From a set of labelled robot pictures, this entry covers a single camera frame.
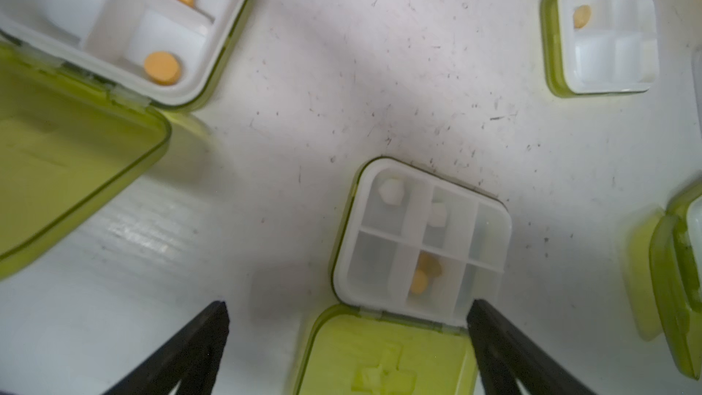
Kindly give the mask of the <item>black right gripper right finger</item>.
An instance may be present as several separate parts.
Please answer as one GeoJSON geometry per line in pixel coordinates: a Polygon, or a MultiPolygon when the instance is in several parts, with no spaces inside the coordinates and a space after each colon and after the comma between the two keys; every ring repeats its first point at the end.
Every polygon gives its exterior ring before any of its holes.
{"type": "Polygon", "coordinates": [[[486,394],[591,394],[592,390],[484,299],[466,318],[486,394]]]}

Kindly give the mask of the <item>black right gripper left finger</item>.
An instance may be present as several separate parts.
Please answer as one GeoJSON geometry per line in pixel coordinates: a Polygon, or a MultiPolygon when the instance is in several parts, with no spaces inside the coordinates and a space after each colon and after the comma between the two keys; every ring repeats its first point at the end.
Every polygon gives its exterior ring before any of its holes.
{"type": "Polygon", "coordinates": [[[229,333],[226,303],[214,301],[106,392],[210,394],[229,333]]]}

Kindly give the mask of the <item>large green pillbox front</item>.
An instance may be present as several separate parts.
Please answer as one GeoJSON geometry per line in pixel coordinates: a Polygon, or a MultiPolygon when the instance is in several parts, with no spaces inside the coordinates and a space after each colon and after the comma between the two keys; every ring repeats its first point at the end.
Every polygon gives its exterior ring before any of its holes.
{"type": "Polygon", "coordinates": [[[31,265],[211,98],[250,0],[1,0],[1,274],[31,265]]]}

